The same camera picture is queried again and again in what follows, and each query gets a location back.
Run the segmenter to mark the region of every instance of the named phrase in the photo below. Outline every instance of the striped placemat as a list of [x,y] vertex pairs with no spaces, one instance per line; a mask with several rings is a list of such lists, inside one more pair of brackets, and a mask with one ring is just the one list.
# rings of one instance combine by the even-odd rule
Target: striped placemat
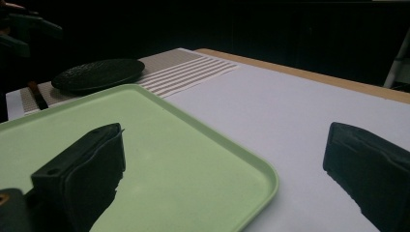
[[[178,48],[139,59],[145,69],[136,82],[143,88],[165,98],[189,89],[213,77],[228,73],[239,66],[216,58],[201,56]],[[39,84],[49,107],[80,98],[52,87],[51,82]],[[39,111],[28,88],[20,90],[25,114]]]

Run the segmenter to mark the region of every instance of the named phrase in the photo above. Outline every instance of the black plate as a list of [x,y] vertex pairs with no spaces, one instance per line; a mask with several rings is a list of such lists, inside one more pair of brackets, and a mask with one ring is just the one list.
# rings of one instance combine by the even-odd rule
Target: black plate
[[121,84],[135,83],[145,69],[136,59],[109,59],[76,66],[58,74],[51,85],[59,90],[89,94]]

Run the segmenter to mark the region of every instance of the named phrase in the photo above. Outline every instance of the wooden table edge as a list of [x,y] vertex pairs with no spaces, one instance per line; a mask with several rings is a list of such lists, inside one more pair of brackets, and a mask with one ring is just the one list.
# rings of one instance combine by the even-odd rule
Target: wooden table edge
[[243,56],[233,55],[221,51],[216,51],[208,48],[199,48],[195,52],[215,56],[218,58],[231,60],[247,65],[252,65],[258,68],[272,70],[280,73],[287,73],[291,75],[295,75],[301,78],[310,79],[314,81],[318,81],[325,84],[334,85],[337,87],[341,87],[344,89],[353,90],[356,92],[361,92],[364,94],[372,95],[375,97],[380,97],[386,100],[392,100],[396,102],[403,102],[410,104],[410,93],[400,92],[392,89],[387,89],[379,86],[364,84],[352,80],[341,79],[325,74],[320,74],[316,72],[308,72],[303,70],[298,70],[282,65],[277,65],[273,63],[268,63],[260,60],[255,60]]

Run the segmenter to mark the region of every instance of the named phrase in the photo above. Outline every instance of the green plastic tray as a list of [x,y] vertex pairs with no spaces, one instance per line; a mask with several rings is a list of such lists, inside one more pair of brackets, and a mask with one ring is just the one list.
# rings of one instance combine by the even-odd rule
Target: green plastic tray
[[122,85],[0,125],[0,189],[87,131],[120,123],[127,170],[92,231],[238,231],[269,203],[266,161],[137,85]]

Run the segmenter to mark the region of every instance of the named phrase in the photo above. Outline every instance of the dark background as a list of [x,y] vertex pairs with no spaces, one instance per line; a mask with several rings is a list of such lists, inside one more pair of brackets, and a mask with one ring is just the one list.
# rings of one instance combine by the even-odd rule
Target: dark background
[[410,26],[410,3],[344,1],[23,1],[61,25],[11,57],[3,93],[101,59],[211,48],[381,86]]

